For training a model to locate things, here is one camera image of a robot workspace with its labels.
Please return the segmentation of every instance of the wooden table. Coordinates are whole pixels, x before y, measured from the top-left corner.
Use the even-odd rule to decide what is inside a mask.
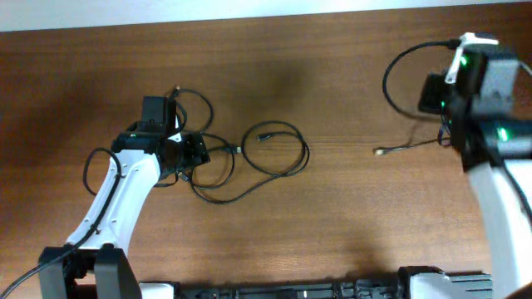
[[[490,270],[478,204],[452,149],[428,145],[375,157],[372,148],[434,138],[384,101],[382,74],[419,42],[493,32],[531,62],[529,3],[177,22],[0,34],[0,287],[61,246],[91,205],[81,184],[89,152],[110,146],[140,118],[144,95],[175,84],[205,93],[209,132],[238,143],[261,120],[296,125],[312,148],[301,174],[229,206],[209,205],[190,186],[150,193],[131,239],[139,280],[185,284],[300,282],[363,277],[406,265]],[[419,51],[400,62],[389,89],[414,111],[426,74],[451,51]],[[525,76],[516,91],[528,106]],[[205,106],[181,99],[190,128]],[[249,149],[282,169],[297,141],[278,137]],[[198,169],[219,177],[226,158]],[[91,166],[101,182],[103,156]],[[263,179],[237,157],[229,197]],[[32,279],[13,297],[39,297]]]

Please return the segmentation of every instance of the white wall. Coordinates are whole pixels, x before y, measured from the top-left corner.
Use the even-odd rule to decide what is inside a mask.
[[[524,1],[526,0],[0,0],[0,31]]]

